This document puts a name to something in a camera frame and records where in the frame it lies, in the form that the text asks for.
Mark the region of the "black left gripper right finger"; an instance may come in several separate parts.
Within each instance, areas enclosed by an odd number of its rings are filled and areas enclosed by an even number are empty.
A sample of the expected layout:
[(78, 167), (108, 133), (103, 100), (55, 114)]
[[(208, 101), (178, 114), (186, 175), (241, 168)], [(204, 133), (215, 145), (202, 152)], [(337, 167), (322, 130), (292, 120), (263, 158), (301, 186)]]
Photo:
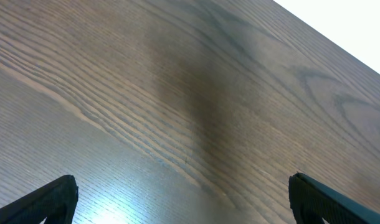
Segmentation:
[(297, 224), (380, 224), (380, 214), (303, 173), (289, 178), (290, 208)]

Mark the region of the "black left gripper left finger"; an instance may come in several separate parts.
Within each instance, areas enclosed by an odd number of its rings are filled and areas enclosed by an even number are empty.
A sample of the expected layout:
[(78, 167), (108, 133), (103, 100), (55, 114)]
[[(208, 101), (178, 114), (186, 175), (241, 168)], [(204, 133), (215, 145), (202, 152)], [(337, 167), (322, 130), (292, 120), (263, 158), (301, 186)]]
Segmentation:
[(75, 177), (63, 175), (0, 208), (0, 224), (71, 224), (77, 202)]

